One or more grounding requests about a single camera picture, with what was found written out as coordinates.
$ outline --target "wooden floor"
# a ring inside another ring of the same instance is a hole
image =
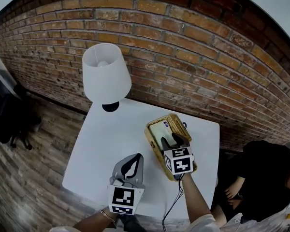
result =
[[[8,232],[74,225],[101,208],[61,185],[84,115],[32,95],[29,100],[42,118],[38,131],[29,133],[33,149],[20,140],[15,149],[0,143],[0,223]],[[138,219],[148,231],[162,231],[161,219]],[[182,231],[188,222],[166,224],[169,231]]]

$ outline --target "bracelet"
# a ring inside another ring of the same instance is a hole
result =
[[[114,219],[112,219],[109,215],[107,215],[104,211],[102,211],[102,210],[100,210],[99,209],[99,211],[106,217],[106,218],[108,218],[109,220],[111,220],[112,222],[115,222],[115,220]]]

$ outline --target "white lampshade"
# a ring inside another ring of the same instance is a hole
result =
[[[97,44],[83,55],[84,92],[92,102],[112,104],[125,98],[131,77],[118,46]]]

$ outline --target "hand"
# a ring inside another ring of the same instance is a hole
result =
[[[244,183],[244,178],[242,177],[238,177],[236,179],[236,181],[234,181],[233,184],[231,184],[225,191],[226,196],[228,198],[228,200],[234,198],[236,196],[236,194],[239,192],[239,190],[241,189],[243,183]]]
[[[243,200],[241,199],[230,199],[228,200],[229,205],[232,205],[233,210],[235,210]]]

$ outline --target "white marker cube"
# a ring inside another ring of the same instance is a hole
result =
[[[194,156],[191,147],[164,151],[164,159],[167,168],[173,175],[193,171]]]
[[[144,189],[113,185],[109,185],[107,188],[110,211],[124,215],[134,215],[136,207],[144,193]]]

